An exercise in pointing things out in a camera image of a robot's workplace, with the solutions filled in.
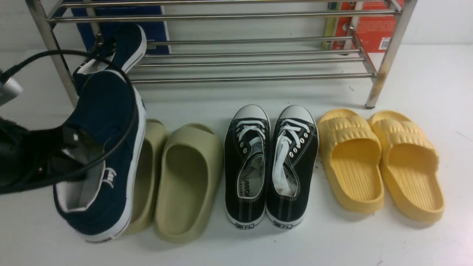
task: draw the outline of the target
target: metal shoe rack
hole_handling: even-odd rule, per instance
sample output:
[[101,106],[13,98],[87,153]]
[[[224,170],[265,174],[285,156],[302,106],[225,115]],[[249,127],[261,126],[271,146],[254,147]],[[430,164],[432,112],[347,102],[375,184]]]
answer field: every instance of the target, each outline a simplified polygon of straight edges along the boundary
[[[250,77],[222,77],[222,78],[176,78],[176,79],[138,79],[132,81],[136,84],[165,84],[165,83],[196,83],[196,82],[237,82],[237,81],[265,81],[265,80],[322,80],[322,79],[358,79],[367,78],[373,82],[373,87],[366,101],[366,108],[372,109],[378,100],[383,89],[388,73],[397,54],[401,40],[411,19],[417,0],[406,0],[403,8],[396,0],[364,0],[383,1],[387,9],[385,10],[355,10],[350,11],[324,11],[324,12],[282,12],[282,13],[240,13],[240,14],[204,14],[204,15],[155,15],[155,16],[96,16],[94,8],[99,7],[125,7],[125,6],[171,6],[171,5],[215,5],[215,4],[277,4],[277,3],[297,3],[297,2],[329,2],[342,0],[128,0],[128,1],[102,1],[78,0],[77,2],[59,2],[46,14],[41,0],[26,0],[28,8],[43,38],[48,50],[59,49],[59,44],[54,35],[54,27],[58,23],[90,23],[94,34],[97,37],[97,44],[101,41],[99,23],[103,22],[141,22],[141,21],[192,21],[192,20],[241,20],[241,19],[268,19],[268,18],[311,18],[311,17],[353,17],[350,30],[347,36],[341,37],[299,37],[299,38],[272,38],[272,39],[234,39],[234,40],[205,40],[205,41],[185,41],[169,40],[167,42],[150,42],[150,45],[192,45],[192,44],[251,44],[251,43],[287,43],[303,41],[345,41],[345,49],[337,51],[326,51],[313,49],[312,51],[279,51],[279,52],[251,52],[251,53],[193,53],[193,54],[171,54],[171,55],[149,55],[166,59],[180,58],[235,58],[235,57],[285,57],[291,55],[326,55],[326,54],[358,54],[358,57],[345,58],[319,58],[319,59],[299,59],[299,60],[268,60],[268,61],[230,61],[230,62],[201,62],[201,63],[174,63],[172,67],[220,67],[220,66],[260,66],[268,65],[294,65],[294,64],[316,64],[316,63],[343,63],[343,62],[363,62],[366,72],[363,73],[334,73],[334,74],[311,74],[311,75],[289,75],[289,76],[250,76]],[[86,8],[87,17],[64,17],[67,9]],[[369,55],[364,51],[359,40],[356,28],[359,17],[362,16],[394,16],[396,27],[391,37],[388,49],[383,61],[376,71]],[[64,57],[56,55],[52,57],[54,66],[65,86],[65,89],[73,105],[77,102],[76,92],[72,82],[72,76]],[[146,64],[140,67],[165,67],[169,64]]]

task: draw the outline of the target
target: white rubber toe cap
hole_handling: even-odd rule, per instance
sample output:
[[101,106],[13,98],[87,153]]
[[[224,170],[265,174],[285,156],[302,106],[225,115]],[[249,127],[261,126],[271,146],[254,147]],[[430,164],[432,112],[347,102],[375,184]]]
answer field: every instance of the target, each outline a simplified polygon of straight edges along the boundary
[[298,105],[289,106],[284,111],[282,111],[282,114],[279,116],[279,119],[286,118],[302,119],[306,122],[315,124],[314,119],[310,115],[309,111],[307,111],[304,107]]
[[234,119],[257,118],[268,120],[268,116],[261,107],[257,105],[247,105],[241,108]]

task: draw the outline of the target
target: slide sandal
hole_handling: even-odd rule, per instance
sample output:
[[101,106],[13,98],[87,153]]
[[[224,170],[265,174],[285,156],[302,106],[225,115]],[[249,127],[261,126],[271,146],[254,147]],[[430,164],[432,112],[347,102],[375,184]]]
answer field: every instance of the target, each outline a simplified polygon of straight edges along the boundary
[[222,142],[208,127],[187,124],[169,136],[155,214],[162,240],[187,243],[203,233],[222,170]]
[[126,235],[138,233],[153,221],[161,174],[161,158],[167,137],[167,130],[160,121],[156,119],[146,121],[145,139],[136,170],[133,212],[130,225],[124,232]]
[[404,115],[381,111],[369,119],[383,147],[380,169],[396,206],[421,222],[442,218],[445,202],[437,180],[438,154],[422,130]]
[[381,144],[366,119],[348,109],[335,109],[317,127],[325,171],[338,202],[357,213],[380,210],[384,205],[378,166]]

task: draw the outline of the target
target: shoe pair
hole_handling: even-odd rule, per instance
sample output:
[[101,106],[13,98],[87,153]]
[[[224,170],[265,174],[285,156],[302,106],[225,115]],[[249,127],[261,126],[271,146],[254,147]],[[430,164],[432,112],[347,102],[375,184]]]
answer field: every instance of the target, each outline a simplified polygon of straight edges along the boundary
[[272,142],[270,121],[259,106],[241,108],[225,139],[225,202],[237,228],[251,229],[264,212],[280,228],[301,223],[319,146],[310,113],[289,106],[276,121]]
[[[146,51],[146,37],[137,25],[125,25],[108,38],[97,54],[108,56],[127,72]],[[88,163],[113,148],[125,130],[134,106],[127,84],[116,71],[95,60],[85,61],[75,72],[79,96],[65,125],[92,138],[90,145],[69,151]],[[146,130],[146,109],[134,90],[137,118],[133,129],[114,153],[92,167],[80,181],[53,187],[58,213],[87,242],[104,242],[118,237],[130,223],[138,158]]]

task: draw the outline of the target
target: black cable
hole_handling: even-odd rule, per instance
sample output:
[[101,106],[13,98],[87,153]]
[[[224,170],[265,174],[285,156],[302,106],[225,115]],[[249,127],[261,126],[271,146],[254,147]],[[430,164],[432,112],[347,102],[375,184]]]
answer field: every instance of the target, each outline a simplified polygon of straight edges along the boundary
[[13,186],[7,186],[7,187],[0,187],[0,195],[1,194],[13,193],[13,192],[32,190],[32,189],[36,189],[36,188],[40,188],[40,187],[44,187],[44,186],[50,186],[50,185],[54,185],[54,184],[57,184],[57,183],[62,182],[62,181],[77,178],[78,176],[80,176],[80,175],[84,174],[85,172],[87,172],[92,167],[94,167],[94,166],[98,165],[99,163],[103,162],[112,153],[114,153],[116,151],[116,149],[118,149],[118,147],[121,144],[123,144],[126,137],[128,136],[128,134],[130,134],[130,132],[133,128],[133,125],[134,125],[135,120],[136,120],[136,116],[138,114],[138,106],[136,104],[135,91],[134,91],[133,85],[131,84],[131,80],[128,78],[128,76],[125,74],[125,72],[123,72],[123,70],[120,67],[114,65],[111,61],[109,61],[108,59],[106,59],[104,57],[99,57],[98,55],[94,55],[94,54],[86,53],[86,52],[81,52],[81,51],[75,51],[75,50],[52,50],[52,51],[37,53],[37,54],[27,58],[23,62],[21,62],[17,65],[14,65],[13,67],[11,67],[10,69],[4,71],[3,73],[0,73],[0,82],[6,82],[9,78],[13,77],[13,75],[18,73],[22,68],[29,65],[31,62],[33,62],[35,60],[38,60],[38,59],[46,57],[46,56],[65,55],[65,54],[78,55],[78,56],[87,57],[89,59],[95,59],[99,62],[107,64],[108,66],[110,66],[113,70],[117,71],[123,77],[123,79],[125,80],[125,82],[128,86],[128,89],[130,90],[131,102],[132,102],[132,106],[133,106],[133,112],[131,114],[131,118],[130,118],[128,127],[127,127],[126,131],[123,133],[123,136],[121,137],[121,139],[117,142],[117,144],[113,148],[111,148],[108,152],[106,152],[106,153],[102,154],[101,156],[99,156],[97,159],[95,159],[95,160],[91,161],[90,163],[88,163],[87,165],[83,166],[82,168],[79,168],[79,169],[77,169],[77,170],[75,170],[75,171],[73,171],[69,174],[66,174],[66,175],[52,176],[52,177],[47,176],[47,177],[44,178],[43,182],[37,182],[37,183],[32,183],[32,184],[26,183],[26,184],[18,185],[18,186],[13,185]]

